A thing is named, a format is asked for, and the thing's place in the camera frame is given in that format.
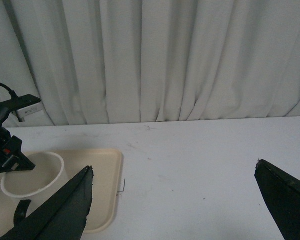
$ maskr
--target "table surface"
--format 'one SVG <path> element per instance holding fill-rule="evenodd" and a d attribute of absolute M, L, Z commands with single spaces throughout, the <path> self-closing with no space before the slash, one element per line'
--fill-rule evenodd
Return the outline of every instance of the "table surface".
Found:
<path fill-rule="evenodd" d="M 118 149 L 117 212 L 82 240 L 283 240 L 254 177 L 300 180 L 300 117 L 9 128 L 22 151 Z"/>

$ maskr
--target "plastic tray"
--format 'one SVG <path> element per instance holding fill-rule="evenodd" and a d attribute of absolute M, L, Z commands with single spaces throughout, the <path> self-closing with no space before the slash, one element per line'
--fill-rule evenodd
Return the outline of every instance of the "plastic tray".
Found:
<path fill-rule="evenodd" d="M 57 150 L 63 157 L 70 178 L 85 166 L 94 172 L 92 205 L 84 234 L 97 233 L 107 228 L 115 215 L 117 191 L 121 177 L 122 153 L 116 149 Z M 0 182 L 4 173 L 0 173 Z M 0 188 L 0 237 L 14 227 L 16 204 Z"/>

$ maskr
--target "curtain fold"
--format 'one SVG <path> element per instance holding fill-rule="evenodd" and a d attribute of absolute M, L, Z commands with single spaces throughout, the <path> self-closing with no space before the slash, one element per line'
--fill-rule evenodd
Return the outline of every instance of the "curtain fold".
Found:
<path fill-rule="evenodd" d="M 0 82 L 5 127 L 300 116 L 300 0 L 0 0 Z"/>

